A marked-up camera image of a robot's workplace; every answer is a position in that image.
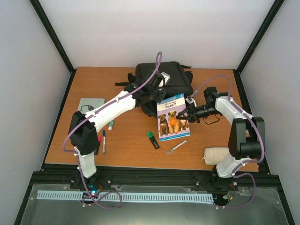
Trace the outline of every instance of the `marker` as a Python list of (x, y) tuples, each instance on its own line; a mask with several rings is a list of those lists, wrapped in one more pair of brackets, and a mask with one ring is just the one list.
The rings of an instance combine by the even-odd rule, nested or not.
[(149, 137), (151, 143), (153, 144), (155, 149), (159, 149), (158, 142), (155, 140), (155, 137), (153, 136), (152, 132), (148, 132), (147, 136)]
[(102, 131), (103, 135), (103, 154), (105, 154), (105, 130)]
[(184, 140), (180, 144), (176, 145), (174, 148), (172, 148), (171, 150), (167, 151), (167, 154), (170, 154), (171, 152), (173, 152), (175, 149), (177, 149), (178, 147), (182, 146), (186, 142), (187, 142), (187, 140)]
[(112, 130), (113, 128), (113, 120), (109, 122), (108, 130)]

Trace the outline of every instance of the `white wall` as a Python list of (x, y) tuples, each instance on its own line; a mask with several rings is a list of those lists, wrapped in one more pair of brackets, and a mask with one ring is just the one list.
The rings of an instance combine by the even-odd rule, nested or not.
[(266, 157), (300, 224), (300, 1), (285, 1), (242, 72), (255, 115), (266, 128)]
[(274, 0), (41, 0), (74, 66), (237, 68)]
[(69, 72), (29, 0), (1, 1), (0, 218), (13, 224), (39, 170)]

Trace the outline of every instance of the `black corner post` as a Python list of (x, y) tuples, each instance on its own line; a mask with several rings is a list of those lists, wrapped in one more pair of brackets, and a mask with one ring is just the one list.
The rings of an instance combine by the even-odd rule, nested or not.
[(268, 27), (270, 26), (271, 22), (273, 21), (274, 17), (276, 16), (277, 12), (279, 11), (281, 5), (284, 3), (285, 0), (275, 0), (272, 7), (270, 8), (267, 16), (265, 17), (261, 27), (259, 28), (258, 32), (256, 33), (251, 45), (249, 46), (246, 54), (244, 55), (242, 61), (239, 64), (239, 67), (236, 69), (237, 73), (240, 75), (245, 68), (246, 64), (248, 63), (249, 59), (251, 58), (253, 52), (255, 51), (256, 47), (258, 46), (259, 42), (261, 41), (262, 37), (264, 36), (265, 32), (267, 31)]
[(40, 18), (41, 22), (43, 23), (46, 31), (48, 32), (51, 40), (53, 41), (57, 51), (59, 52), (62, 60), (64, 61), (67, 69), (69, 70), (70, 73), (74, 72), (74, 68), (72, 66), (71, 61), (69, 60), (64, 48), (62, 47), (60, 40), (58, 39), (41, 3), (39, 2), (39, 0), (30, 0), (32, 6), (34, 7), (38, 17)]

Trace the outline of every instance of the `black bag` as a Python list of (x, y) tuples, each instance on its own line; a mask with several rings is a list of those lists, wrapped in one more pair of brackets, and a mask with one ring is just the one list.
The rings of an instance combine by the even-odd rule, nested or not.
[[(172, 97), (177, 94), (183, 93), (185, 96), (191, 95), (193, 93), (193, 88), (191, 82), (193, 80), (193, 74), (190, 71), (185, 72), (183, 67), (178, 62), (162, 62), (159, 65), (159, 72), (165, 72), (170, 75), (169, 82), (164, 86), (167, 93), (165, 98)], [(155, 63), (141, 63), (135, 68), (135, 76), (128, 74), (129, 83), (134, 83), (136, 80), (146, 81), (151, 74), (151, 71), (155, 69)], [(127, 82), (116, 83), (117, 86), (126, 86), (129, 84)], [(157, 118), (157, 103), (154, 101), (147, 102), (142, 105), (142, 111), (150, 116), (155, 116)]]

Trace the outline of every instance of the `children's book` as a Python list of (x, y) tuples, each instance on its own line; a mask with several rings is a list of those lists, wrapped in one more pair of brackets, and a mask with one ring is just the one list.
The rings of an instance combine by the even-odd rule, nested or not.
[(176, 116), (186, 108), (184, 94), (178, 94), (157, 103), (158, 135), (160, 141), (190, 136), (187, 120)]

